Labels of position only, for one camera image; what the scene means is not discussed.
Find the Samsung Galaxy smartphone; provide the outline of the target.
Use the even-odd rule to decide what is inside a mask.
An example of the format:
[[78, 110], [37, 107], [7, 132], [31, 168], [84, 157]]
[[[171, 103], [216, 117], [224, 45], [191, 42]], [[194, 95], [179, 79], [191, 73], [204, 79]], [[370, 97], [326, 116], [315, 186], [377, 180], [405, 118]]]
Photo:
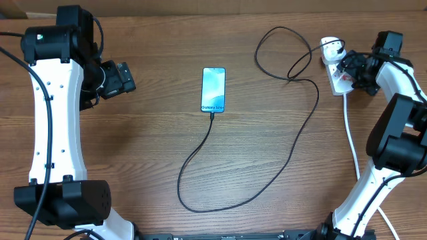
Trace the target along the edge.
[[226, 70], [223, 67], [205, 67], [202, 74], [201, 111], [225, 111]]

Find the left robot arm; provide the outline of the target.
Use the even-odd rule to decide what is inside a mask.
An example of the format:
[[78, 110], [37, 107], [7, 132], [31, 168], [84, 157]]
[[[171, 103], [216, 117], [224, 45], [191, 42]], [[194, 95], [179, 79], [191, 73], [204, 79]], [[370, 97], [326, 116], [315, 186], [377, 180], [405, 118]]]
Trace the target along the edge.
[[136, 88], [127, 63], [102, 61], [99, 21], [78, 5], [60, 6], [52, 26], [21, 36], [35, 106], [29, 183], [14, 189], [16, 206], [32, 222], [55, 225], [87, 239], [139, 239], [137, 226], [112, 207], [107, 181], [90, 180], [83, 160], [80, 113]]

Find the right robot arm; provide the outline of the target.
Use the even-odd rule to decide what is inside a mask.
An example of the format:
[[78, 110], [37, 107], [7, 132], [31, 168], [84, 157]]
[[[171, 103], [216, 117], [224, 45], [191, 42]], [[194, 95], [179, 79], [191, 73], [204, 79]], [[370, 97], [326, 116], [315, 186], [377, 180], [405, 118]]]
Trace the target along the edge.
[[403, 35], [381, 31], [369, 53], [339, 49], [329, 75], [344, 74], [369, 95], [383, 90], [388, 104], [366, 144], [367, 166], [346, 200], [328, 215], [314, 239], [375, 239], [366, 226], [387, 195], [406, 178], [426, 172], [426, 94], [413, 65], [400, 56]]

